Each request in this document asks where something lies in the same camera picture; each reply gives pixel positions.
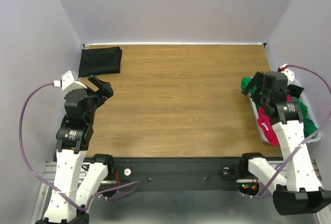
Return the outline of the green t shirt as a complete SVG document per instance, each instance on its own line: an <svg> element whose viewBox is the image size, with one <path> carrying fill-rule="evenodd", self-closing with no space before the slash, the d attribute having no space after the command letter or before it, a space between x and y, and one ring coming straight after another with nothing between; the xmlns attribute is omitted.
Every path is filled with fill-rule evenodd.
<svg viewBox="0 0 331 224"><path fill-rule="evenodd" d="M241 79L242 94L250 95L252 101L256 104L260 104L260 92L262 89L262 78L258 77L243 77Z"/></svg>

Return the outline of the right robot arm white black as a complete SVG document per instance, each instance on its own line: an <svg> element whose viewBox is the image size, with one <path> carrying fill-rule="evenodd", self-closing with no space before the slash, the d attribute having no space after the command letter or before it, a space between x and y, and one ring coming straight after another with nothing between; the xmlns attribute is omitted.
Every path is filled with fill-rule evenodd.
<svg viewBox="0 0 331 224"><path fill-rule="evenodd" d="M325 190L316 176L306 146L313 135L304 136L304 117L300 106L289 101L288 75L284 72L257 72L243 89L269 117L279 141L283 163L271 166L261 153L242 154L238 172L243 177L255 176L263 188L255 199L270 193L280 215L317 213L330 205L330 191Z"/></svg>

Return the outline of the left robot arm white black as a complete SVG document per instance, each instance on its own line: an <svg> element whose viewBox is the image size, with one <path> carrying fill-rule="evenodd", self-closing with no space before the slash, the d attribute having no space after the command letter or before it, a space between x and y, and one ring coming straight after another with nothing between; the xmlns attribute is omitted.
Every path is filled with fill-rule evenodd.
<svg viewBox="0 0 331 224"><path fill-rule="evenodd" d="M70 77L62 78L61 85L72 89L65 95L66 114L56 134L54 188L44 216L37 223L88 223L88 211L102 180L115 174L113 157L96 154L87 175L79 181L94 132L95 112L114 94L109 82L95 76L88 80L97 91Z"/></svg>

